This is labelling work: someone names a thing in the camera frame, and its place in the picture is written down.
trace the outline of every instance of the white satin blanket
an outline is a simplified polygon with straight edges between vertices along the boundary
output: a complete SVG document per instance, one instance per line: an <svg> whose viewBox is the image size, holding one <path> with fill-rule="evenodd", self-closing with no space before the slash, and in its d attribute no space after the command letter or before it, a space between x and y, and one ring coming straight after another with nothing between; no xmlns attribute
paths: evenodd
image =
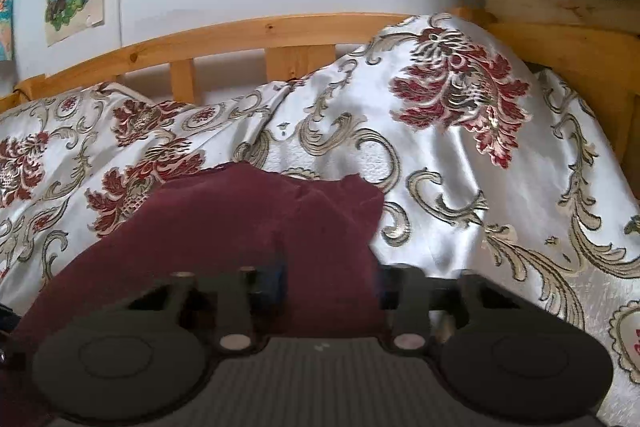
<svg viewBox="0 0 640 427"><path fill-rule="evenodd" d="M0 302L18 313L176 176L230 160L359 172L385 193L382 262L471 269L583 328L616 368L600 418L640 425L636 200L589 107L477 26L412 17L296 83L207 107L75 90L2 114L0 140Z"/></svg>

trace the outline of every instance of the wooden slat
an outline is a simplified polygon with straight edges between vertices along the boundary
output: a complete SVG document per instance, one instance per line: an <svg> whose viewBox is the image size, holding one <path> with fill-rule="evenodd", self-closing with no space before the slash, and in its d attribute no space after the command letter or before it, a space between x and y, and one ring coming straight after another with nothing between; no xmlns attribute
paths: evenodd
<svg viewBox="0 0 640 427"><path fill-rule="evenodd" d="M634 113L631 119L625 158L622 171L636 198L640 198L640 96L634 100Z"/></svg>
<svg viewBox="0 0 640 427"><path fill-rule="evenodd" d="M18 105L20 105L21 103L30 102L30 100L27 98L27 96L23 92L21 91L16 91L16 92L18 93Z"/></svg>
<svg viewBox="0 0 640 427"><path fill-rule="evenodd" d="M572 24L640 33L640 0L485 0L500 22Z"/></svg>
<svg viewBox="0 0 640 427"><path fill-rule="evenodd" d="M0 98L0 112L4 112L20 105L20 93L17 91Z"/></svg>
<svg viewBox="0 0 640 427"><path fill-rule="evenodd" d="M384 26L399 23L406 17L385 13L334 13L265 17L206 26L91 58L48 76L33 86L33 96L51 96L97 84L109 76L206 55L300 44L359 44L369 41Z"/></svg>
<svg viewBox="0 0 640 427"><path fill-rule="evenodd" d="M21 82L18 82L18 85L15 87L17 87L22 92L24 92L29 97L30 100L37 100L38 98L41 98L39 95L37 95L39 87L41 84L46 82L46 79L47 79L46 75L39 74L37 76L32 76L31 78L27 78ZM60 92L65 92L66 90L67 89L62 89L60 90Z"/></svg>
<svg viewBox="0 0 640 427"><path fill-rule="evenodd" d="M613 83L607 83L602 78L594 79L590 74L584 72L576 73L575 71L562 70L555 68L554 71L559 74L566 83L575 89L580 96L587 102L589 107L598 118L598 123L602 127L604 134L611 143L611 147L616 150L618 142L618 134L620 130L621 116L630 110L628 107L629 97L633 94L623 87Z"/></svg>
<svg viewBox="0 0 640 427"><path fill-rule="evenodd" d="M107 76L102 80L103 82L117 82L119 84L124 83L124 75L123 74L112 74L111 76Z"/></svg>
<svg viewBox="0 0 640 427"><path fill-rule="evenodd" d="M196 71L193 59L171 62L171 92L176 102L196 103Z"/></svg>
<svg viewBox="0 0 640 427"><path fill-rule="evenodd" d="M481 26L482 28L484 28L485 26L487 26L490 23L496 22L497 19L495 18L494 15L492 15L491 13L487 12L486 10L483 10L481 8L466 8L466 7L462 7L462 8L454 8L452 10L449 11L452 15L455 15L456 17L460 17L461 19L464 19L465 21L469 21L472 22L473 24L477 24L478 26Z"/></svg>
<svg viewBox="0 0 640 427"><path fill-rule="evenodd" d="M628 145L636 98L636 95L628 91L622 96L620 113L618 114L618 122L616 125L616 138L613 142L613 150L620 163L622 163L625 157L626 147Z"/></svg>
<svg viewBox="0 0 640 427"><path fill-rule="evenodd" d="M492 23L486 29L526 62L573 71L591 82L640 94L636 35L555 24Z"/></svg>
<svg viewBox="0 0 640 427"><path fill-rule="evenodd" d="M335 60L335 45L268 48L264 53L267 80L291 80L331 64Z"/></svg>

